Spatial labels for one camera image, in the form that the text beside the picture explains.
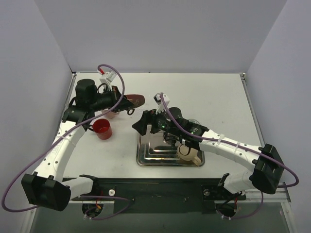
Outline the small dark brown cup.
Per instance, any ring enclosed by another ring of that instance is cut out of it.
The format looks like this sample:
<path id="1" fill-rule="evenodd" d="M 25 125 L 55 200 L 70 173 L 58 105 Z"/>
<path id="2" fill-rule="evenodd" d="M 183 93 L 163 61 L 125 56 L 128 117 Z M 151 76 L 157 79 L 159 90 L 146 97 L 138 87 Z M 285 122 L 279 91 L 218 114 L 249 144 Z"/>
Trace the small dark brown cup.
<path id="1" fill-rule="evenodd" d="M 145 104 L 145 97 L 143 95 L 127 94 L 125 96 L 133 104 L 132 107 L 127 109 L 127 114 L 129 116 L 131 116 L 137 108 L 139 108 Z"/>

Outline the pink faceted ceramic mug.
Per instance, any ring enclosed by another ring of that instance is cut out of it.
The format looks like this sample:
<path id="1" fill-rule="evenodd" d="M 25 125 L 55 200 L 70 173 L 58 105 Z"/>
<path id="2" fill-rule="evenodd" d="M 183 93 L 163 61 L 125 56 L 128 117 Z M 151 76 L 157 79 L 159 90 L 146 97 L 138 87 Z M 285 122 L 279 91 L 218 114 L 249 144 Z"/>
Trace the pink faceted ceramic mug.
<path id="1" fill-rule="evenodd" d="M 113 111 L 110 111 L 107 113 L 107 110 L 102 110 L 101 113 L 104 114 L 104 117 L 107 119 L 113 119 L 120 114 L 119 112 L 113 112 Z"/>

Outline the red ceramic mug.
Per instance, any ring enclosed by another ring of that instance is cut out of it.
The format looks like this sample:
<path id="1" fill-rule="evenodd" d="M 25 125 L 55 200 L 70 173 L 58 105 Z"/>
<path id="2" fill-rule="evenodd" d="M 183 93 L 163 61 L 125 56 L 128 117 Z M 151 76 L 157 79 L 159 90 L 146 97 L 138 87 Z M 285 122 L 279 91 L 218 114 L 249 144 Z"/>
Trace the red ceramic mug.
<path id="1" fill-rule="evenodd" d="M 108 140 L 112 136 L 112 128 L 107 119 L 96 120 L 89 128 L 101 140 Z"/>

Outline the cream ceramic mug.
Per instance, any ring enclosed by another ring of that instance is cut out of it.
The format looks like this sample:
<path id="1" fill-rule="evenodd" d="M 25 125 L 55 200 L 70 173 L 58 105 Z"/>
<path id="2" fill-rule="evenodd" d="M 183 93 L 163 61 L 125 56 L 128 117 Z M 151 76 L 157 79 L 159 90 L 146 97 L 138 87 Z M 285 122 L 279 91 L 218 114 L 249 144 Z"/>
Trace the cream ceramic mug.
<path id="1" fill-rule="evenodd" d="M 196 166 L 202 164 L 202 160 L 198 157 L 198 150 L 189 148 L 185 145 L 179 145 L 177 148 L 177 156 L 186 162 L 193 162 Z"/>

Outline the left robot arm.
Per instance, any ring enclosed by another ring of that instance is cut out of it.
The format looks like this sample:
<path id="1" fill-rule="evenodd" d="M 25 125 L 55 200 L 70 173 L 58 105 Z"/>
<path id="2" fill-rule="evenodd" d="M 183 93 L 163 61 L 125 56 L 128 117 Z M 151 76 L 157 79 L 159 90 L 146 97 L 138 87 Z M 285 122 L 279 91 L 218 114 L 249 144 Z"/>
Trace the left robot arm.
<path id="1" fill-rule="evenodd" d="M 70 182 L 63 181 L 69 158 L 78 141 L 90 127 L 95 113 L 105 109 L 113 112 L 134 112 L 145 103 L 140 94 L 122 95 L 116 86 L 100 93 L 92 79 L 82 79 L 75 87 L 76 96 L 63 114 L 54 146 L 32 174 L 24 174 L 21 184 L 29 203 L 63 211 L 69 201 L 80 195 L 96 199 L 100 188 L 95 177 L 81 175 Z"/>

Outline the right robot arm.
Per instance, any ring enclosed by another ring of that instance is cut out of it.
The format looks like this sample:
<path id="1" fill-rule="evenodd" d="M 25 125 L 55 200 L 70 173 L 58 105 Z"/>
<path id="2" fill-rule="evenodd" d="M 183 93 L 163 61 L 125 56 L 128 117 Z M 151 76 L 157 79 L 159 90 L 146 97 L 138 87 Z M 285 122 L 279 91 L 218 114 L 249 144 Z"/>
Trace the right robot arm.
<path id="1" fill-rule="evenodd" d="M 246 168 L 240 174 L 225 174 L 223 183 L 217 186 L 218 195 L 227 199 L 237 192 L 256 188 L 266 194 L 274 194 L 284 171 L 283 161 L 277 149 L 270 144 L 263 147 L 237 142 L 218 134 L 205 126 L 184 119 L 181 113 L 170 120 L 168 113 L 156 110 L 143 112 L 141 121 L 151 126 L 151 133 L 163 131 L 175 137 L 184 146 L 217 154 Z"/>

